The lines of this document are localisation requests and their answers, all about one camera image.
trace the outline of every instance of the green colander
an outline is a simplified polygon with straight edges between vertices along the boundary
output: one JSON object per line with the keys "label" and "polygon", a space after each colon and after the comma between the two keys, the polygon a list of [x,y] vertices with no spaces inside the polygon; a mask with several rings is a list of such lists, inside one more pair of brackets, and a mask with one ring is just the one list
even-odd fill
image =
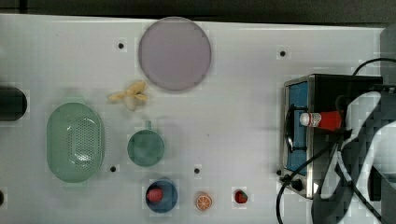
{"label": "green colander", "polygon": [[79,183],[100,168],[105,156],[104,127],[83,103],[67,103],[52,112],[47,123],[47,162],[62,181]]}

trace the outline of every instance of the orange slice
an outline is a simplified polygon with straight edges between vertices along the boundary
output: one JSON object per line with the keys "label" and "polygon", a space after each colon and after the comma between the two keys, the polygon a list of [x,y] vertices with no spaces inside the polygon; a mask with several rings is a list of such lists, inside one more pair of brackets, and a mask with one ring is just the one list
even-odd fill
{"label": "orange slice", "polygon": [[205,211],[212,205],[212,199],[207,194],[201,194],[197,199],[197,208]]}

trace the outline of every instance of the black cable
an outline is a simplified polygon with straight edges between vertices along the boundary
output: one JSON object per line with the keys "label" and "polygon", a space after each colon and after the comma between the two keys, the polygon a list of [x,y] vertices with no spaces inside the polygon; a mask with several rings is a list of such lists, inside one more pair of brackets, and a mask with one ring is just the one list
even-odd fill
{"label": "black cable", "polygon": [[353,192],[356,193],[356,195],[358,195],[359,199],[361,200],[362,203],[364,203],[364,205],[370,210],[371,213],[373,213],[373,215],[378,219],[379,222],[384,223],[381,215],[379,215],[379,213],[375,210],[375,208],[373,208],[373,206],[367,202],[366,198],[364,198],[364,196],[361,194],[361,192],[358,190],[358,188],[356,187],[355,183],[351,183],[350,187],[352,187]]}
{"label": "black cable", "polygon": [[334,146],[334,145],[328,146],[328,147],[322,149],[322,150],[321,150],[320,152],[318,152],[317,154],[315,154],[313,157],[311,157],[311,159],[309,159],[308,161],[304,162],[301,166],[299,166],[299,167],[297,168],[297,170],[295,170],[295,171],[291,174],[291,176],[290,176],[288,179],[286,179],[285,182],[283,182],[283,185],[282,185],[282,187],[280,188],[280,191],[279,191],[279,193],[277,194],[277,197],[276,197],[276,217],[277,217],[277,222],[278,222],[279,224],[283,224],[282,217],[281,217],[281,215],[280,215],[280,209],[279,209],[279,207],[280,207],[280,199],[282,198],[282,194],[283,194],[283,191],[285,191],[285,188],[290,184],[290,181],[291,181],[298,173],[300,173],[300,171],[302,171],[302,170],[305,168],[305,166],[307,166],[309,163],[311,163],[312,161],[314,161],[314,160],[316,160],[317,158],[319,158],[319,157],[320,157],[321,155],[323,155],[324,153],[330,151],[330,150],[333,148],[333,146]]}
{"label": "black cable", "polygon": [[352,74],[352,76],[356,76],[356,75],[359,73],[359,71],[360,71],[366,64],[368,64],[368,63],[374,63],[374,62],[379,62],[379,61],[396,63],[396,60],[395,60],[395,59],[391,59],[391,58],[376,58],[376,59],[372,59],[372,60],[369,60],[369,61],[367,61],[367,62],[362,63],[361,65],[359,65],[359,67],[356,68],[356,70],[355,70],[355,72]]}

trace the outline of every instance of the green cup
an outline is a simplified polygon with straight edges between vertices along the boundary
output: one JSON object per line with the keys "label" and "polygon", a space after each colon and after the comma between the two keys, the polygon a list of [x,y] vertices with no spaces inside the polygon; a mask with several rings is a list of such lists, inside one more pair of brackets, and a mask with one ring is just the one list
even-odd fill
{"label": "green cup", "polygon": [[151,130],[151,121],[146,120],[146,130],[135,133],[128,143],[128,155],[139,166],[152,166],[161,160],[165,143],[161,136]]}

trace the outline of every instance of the table surface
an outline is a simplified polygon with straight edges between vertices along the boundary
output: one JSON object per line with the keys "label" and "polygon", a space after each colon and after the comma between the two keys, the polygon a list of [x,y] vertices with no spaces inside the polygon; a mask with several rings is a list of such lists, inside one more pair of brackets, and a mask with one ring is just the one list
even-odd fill
{"label": "table surface", "polygon": [[[147,80],[136,56],[153,22],[0,15],[0,82],[23,90],[29,103],[22,119],[0,122],[0,190],[7,196],[0,223],[276,223],[283,83],[314,73],[352,74],[379,56],[382,31],[197,22],[213,51],[205,80],[184,92],[148,81],[148,103],[131,112],[106,98],[134,80]],[[372,64],[361,74],[378,76],[379,69]],[[56,106],[78,95],[105,124],[106,156],[95,176],[70,185],[48,168],[46,124]],[[136,166],[126,150],[146,119],[166,143],[162,161],[150,168]],[[109,172],[111,166],[117,172]],[[144,191],[163,176],[177,184],[179,201],[170,213],[157,215],[143,203]],[[238,188],[249,196],[243,206],[233,202]],[[205,213],[194,206],[201,190],[213,198]],[[310,207],[286,190],[284,222],[311,222]],[[356,220],[375,222],[354,198],[344,221]]]}

